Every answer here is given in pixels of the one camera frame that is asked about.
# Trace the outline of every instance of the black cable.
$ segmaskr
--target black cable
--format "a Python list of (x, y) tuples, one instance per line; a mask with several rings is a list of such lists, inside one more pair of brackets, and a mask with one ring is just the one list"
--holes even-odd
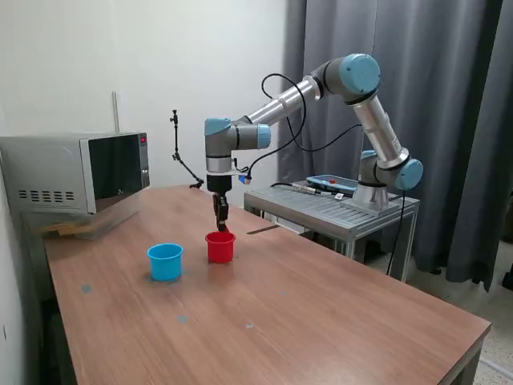
[(289, 186), (289, 187), (292, 187), (292, 185), (290, 183), (282, 183), (282, 182), (273, 183), (273, 184), (271, 184), (270, 187), (276, 187), (276, 186)]
[(272, 74), (269, 74), (267, 76), (265, 76), (263, 79), (262, 79), (262, 82), (261, 82), (261, 90), (262, 92), (264, 93), (264, 95), (266, 95), (268, 98), (272, 99), (273, 97), (265, 90), (265, 81), (273, 76), (278, 76), (282, 79), (285, 79), (287, 80), (289, 83), (291, 83), (296, 89), (297, 89), (297, 92), (299, 92), (299, 95), (301, 96), (301, 101), (303, 103), (303, 118), (301, 119), (301, 126), (299, 127), (299, 130), (297, 131), (297, 134), (294, 135), (294, 131), (292, 129), (292, 124), (290, 123), (290, 119), (287, 117), (286, 120), (287, 120), (287, 124), (289, 126), (289, 130), (290, 130), (290, 135), (292, 136), (292, 139), (289, 140), (287, 143), (285, 143), (283, 146), (275, 149), (274, 151), (271, 151), (271, 152), (268, 152), (267, 154), (264, 154), (263, 156), (260, 156), (258, 158), (256, 158), (253, 163), (251, 163), (251, 165), (249, 166), (249, 168), (243, 168), (243, 169), (247, 169), (247, 178), (251, 180), (251, 171), (252, 171), (252, 168), (253, 166), (259, 162), (260, 160), (266, 158), (267, 156), (271, 156), (272, 154), (275, 154), (277, 153), (278, 151), (282, 150), (283, 148), (287, 147), (288, 145), (290, 145), (292, 142), (294, 142), (296, 144), (296, 146), (298, 146), (301, 150), (303, 151), (306, 151), (306, 152), (317, 152), (317, 151), (320, 151), (320, 150), (324, 150), (325, 148), (329, 147), (331, 144), (335, 143), (337, 140), (339, 140), (340, 138), (342, 138), (345, 134), (347, 134), (349, 131), (351, 131), (353, 128), (355, 127), (358, 127), (358, 126), (361, 126), (360, 123), (358, 124), (354, 124), (352, 125), (351, 127), (349, 127), (347, 130), (345, 130), (344, 132), (342, 132), (340, 135), (336, 136), (334, 139), (332, 139), (330, 142), (328, 142), (327, 144), (325, 144), (324, 146), (321, 146), (319, 148), (304, 148), (302, 147), (298, 142), (297, 142), (297, 137), (301, 134), (301, 132), (303, 131), (303, 127), (305, 126), (305, 121), (306, 121), (306, 100), (305, 100), (305, 96), (303, 95), (303, 92), (301, 91), (301, 89), (288, 77), (288, 76), (285, 76), (285, 75), (282, 75), (282, 74), (279, 74), (279, 73), (272, 73)]
[[(285, 75), (282, 75), (282, 74), (273, 74), (273, 75), (279, 75), (281, 78), (283, 79), (286, 79), (288, 80), (290, 83), (292, 84), (295, 84), (290, 78), (288, 78), (287, 76)], [(261, 84), (261, 90), (262, 92), (264, 93), (265, 96), (267, 96), (268, 98), (272, 99), (272, 96), (265, 90), (264, 88), (264, 81), (262, 81), (262, 84)], [(303, 108), (306, 109), (306, 106), (305, 106), (305, 99), (303, 98)], [(293, 141), (294, 143), (296, 144), (296, 146), (298, 146), (301, 150), (303, 151), (306, 151), (306, 152), (317, 152), (317, 151), (320, 151), (320, 150), (324, 150), (325, 148), (327, 148), (328, 146), (332, 145), (333, 143), (335, 143), (337, 140), (339, 140), (340, 138), (342, 138), (347, 132), (349, 132), (350, 130), (352, 130), (353, 128), (357, 127), (357, 126), (361, 126), (360, 123), (358, 124), (354, 124), (353, 126), (349, 127), (347, 130), (345, 130), (342, 134), (340, 134), (339, 136), (337, 136), (335, 139), (331, 140), (329, 143), (325, 144), (324, 146), (322, 147), (319, 147), (319, 148), (304, 148), (303, 146), (301, 146), (296, 138), (297, 136), (294, 135), (294, 131), (292, 130), (292, 124), (290, 123), (290, 119), (289, 118), (286, 118), (287, 119), (287, 124), (289, 126), (289, 130), (290, 130), (290, 135), (292, 136), (293, 138)]]
[(279, 148), (277, 148), (277, 149), (275, 149), (275, 150), (273, 150), (271, 152), (268, 152), (267, 154), (259, 156), (258, 158), (256, 158), (253, 161), (253, 163), (251, 163), (251, 165), (249, 166), (249, 169), (248, 169), (248, 174), (246, 175), (246, 178), (249, 179), (249, 180), (251, 180), (251, 171), (252, 171), (253, 167), (255, 166), (255, 164), (257, 164), (257, 162), (260, 162), (262, 159), (266, 158), (267, 156), (271, 156), (272, 154), (276, 154), (278, 151), (280, 151), (283, 148), (287, 147), (289, 144), (291, 144), (301, 134), (301, 132), (303, 131), (303, 127), (305, 126), (305, 121), (306, 121), (306, 100), (305, 100), (305, 96), (303, 95), (303, 92), (301, 92), (301, 89), (288, 76), (285, 76), (285, 75), (282, 75), (282, 74), (278, 74), (277, 72), (265, 76), (262, 79), (262, 82), (261, 82), (261, 90), (264, 92), (264, 94), (267, 97), (272, 99), (272, 96), (265, 91), (264, 84), (265, 84), (265, 81), (267, 79), (269, 79), (269, 78), (271, 78), (273, 76), (278, 76), (278, 77), (280, 77), (282, 79), (287, 80), (288, 82), (290, 82), (297, 89), (297, 92), (299, 92), (299, 95), (301, 96), (301, 101), (303, 102), (303, 118), (301, 119), (301, 126), (299, 127), (299, 130), (297, 131), (297, 134), (295, 136), (293, 135), (291, 140), (289, 140), (287, 143), (285, 143), (284, 145), (280, 146)]
[[(290, 125), (290, 122), (289, 122), (289, 118), (287, 118), (287, 123), (289, 123), (289, 128), (290, 128), (290, 131), (292, 132), (292, 126)], [(325, 148), (327, 148), (328, 146), (331, 146), (333, 143), (335, 143), (337, 140), (339, 140), (340, 138), (342, 138), (345, 134), (347, 134), (349, 131), (351, 131), (353, 128), (355, 127), (358, 127), (358, 126), (362, 126), (360, 123), (356, 123), (356, 124), (353, 124), (351, 127), (349, 127), (347, 130), (345, 130), (343, 133), (341, 133), (339, 136), (336, 136), (333, 140), (331, 140), (330, 142), (328, 142), (327, 144), (325, 144), (324, 146), (321, 146), (319, 148), (311, 148), (311, 149), (308, 149), (308, 148), (303, 148), (298, 142), (296, 142), (294, 140), (294, 142), (296, 142), (296, 145), (303, 151), (306, 151), (306, 152), (316, 152), (316, 151), (320, 151), (320, 150), (324, 150)]]
[(401, 233), (402, 216), (404, 214), (404, 203), (405, 203), (405, 200), (406, 200), (406, 192), (403, 191), (402, 192), (401, 217), (399, 218), (398, 232), (397, 232), (397, 234), (395, 234), (394, 247), (392, 248), (392, 254), (390, 255), (390, 260), (388, 261), (388, 267), (386, 268), (386, 275), (390, 275), (390, 267), (392, 266), (392, 261), (394, 259), (395, 248), (398, 245), (399, 234)]
[(180, 157), (180, 154), (178, 153), (178, 114), (177, 110), (173, 110), (173, 117), (169, 119), (170, 122), (175, 124), (175, 153), (173, 154), (173, 160), (177, 160), (180, 162), (182, 166), (188, 171), (189, 174), (192, 175), (194, 179), (196, 179), (196, 183), (190, 184), (189, 188), (201, 188), (203, 185), (204, 180), (199, 178), (192, 170), (184, 163), (182, 158)]
[(246, 167), (243, 167), (243, 168), (238, 168), (238, 165), (237, 165), (237, 158), (233, 158), (233, 165), (235, 166), (235, 169), (238, 171), (238, 172), (247, 172), (249, 170), (249, 167), (246, 166)]

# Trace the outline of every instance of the gray curtain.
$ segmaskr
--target gray curtain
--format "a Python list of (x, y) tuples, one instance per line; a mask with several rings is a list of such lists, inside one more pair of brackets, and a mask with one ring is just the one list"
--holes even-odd
[[(354, 52), (379, 62), (380, 100), (402, 145), (424, 163), (422, 182), (407, 193), (421, 200), (417, 267), (446, 266), (448, 280), (475, 278), (488, 289), (511, 191), (513, 1), (294, 0), (287, 36), (294, 80)], [(312, 103), (307, 116), (306, 147), (356, 123), (337, 96)], [(282, 128), (281, 143), (289, 138)], [(356, 179), (367, 147), (357, 129), (314, 154), (290, 145), (279, 153), (280, 179)]]

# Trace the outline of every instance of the wooden board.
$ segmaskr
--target wooden board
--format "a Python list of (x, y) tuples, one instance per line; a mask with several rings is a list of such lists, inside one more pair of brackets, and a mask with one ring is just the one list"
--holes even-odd
[[(230, 208), (230, 265), (209, 265), (212, 198), (146, 190), (96, 241), (48, 239), (80, 385), (434, 384), (490, 323)], [(147, 249), (184, 247), (184, 276), (149, 278)]]

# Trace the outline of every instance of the blue joint cap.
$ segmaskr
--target blue joint cap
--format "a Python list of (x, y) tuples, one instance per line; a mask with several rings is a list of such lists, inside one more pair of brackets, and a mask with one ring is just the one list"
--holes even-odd
[(239, 175), (239, 182), (241, 182), (242, 184), (250, 184), (251, 179), (248, 179), (246, 175)]
[(338, 71), (345, 87), (356, 95), (365, 95), (378, 88), (381, 72), (378, 62), (370, 55), (348, 55)]
[(395, 187), (400, 190), (410, 190), (415, 187), (422, 178), (424, 166), (416, 159), (410, 159), (402, 166), (401, 171), (395, 180)]
[(207, 118), (205, 119), (205, 136), (214, 135), (230, 128), (232, 121), (226, 118)]
[(271, 144), (271, 127), (267, 124), (258, 124), (256, 128), (256, 147), (267, 148)]
[(376, 152), (374, 150), (365, 150), (362, 151), (362, 156), (360, 156), (360, 159), (367, 159), (372, 156), (376, 156)]

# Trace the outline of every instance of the microwave window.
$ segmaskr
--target microwave window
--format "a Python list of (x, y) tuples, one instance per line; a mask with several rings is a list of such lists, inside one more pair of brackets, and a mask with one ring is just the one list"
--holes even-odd
[(143, 188), (137, 135), (89, 140), (89, 156), (96, 212)]

